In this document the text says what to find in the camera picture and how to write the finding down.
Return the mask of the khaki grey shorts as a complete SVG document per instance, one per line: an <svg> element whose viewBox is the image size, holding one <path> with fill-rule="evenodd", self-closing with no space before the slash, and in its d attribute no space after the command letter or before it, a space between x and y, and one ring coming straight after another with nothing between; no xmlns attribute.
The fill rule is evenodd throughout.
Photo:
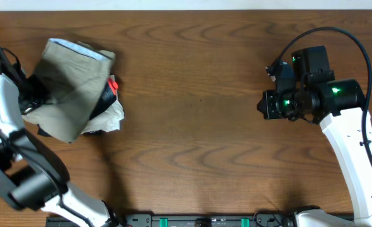
<svg viewBox="0 0 372 227"><path fill-rule="evenodd" d="M82 42L50 38L33 75L49 94L23 116L50 136L71 143L86 127L115 62L115 54Z"/></svg>

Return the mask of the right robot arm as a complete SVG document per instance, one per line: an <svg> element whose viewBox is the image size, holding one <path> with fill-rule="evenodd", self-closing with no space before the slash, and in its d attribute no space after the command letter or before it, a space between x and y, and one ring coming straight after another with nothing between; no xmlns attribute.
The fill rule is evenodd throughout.
<svg viewBox="0 0 372 227"><path fill-rule="evenodd" d="M351 220L320 208L295 211L293 226L372 226L372 126L363 120L365 96L354 79L337 81L324 46L293 52L292 63L266 68L275 89L263 92L257 108L264 118L295 121L307 115L319 125L339 162L352 201Z"/></svg>

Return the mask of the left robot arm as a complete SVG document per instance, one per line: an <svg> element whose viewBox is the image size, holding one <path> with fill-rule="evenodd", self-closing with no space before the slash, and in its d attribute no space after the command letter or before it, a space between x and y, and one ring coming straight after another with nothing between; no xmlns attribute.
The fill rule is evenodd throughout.
<svg viewBox="0 0 372 227"><path fill-rule="evenodd" d="M70 181L62 160L25 129L23 116L49 94L36 76L26 77L0 47L0 198L16 210L32 209L78 226L125 226L104 201Z"/></svg>

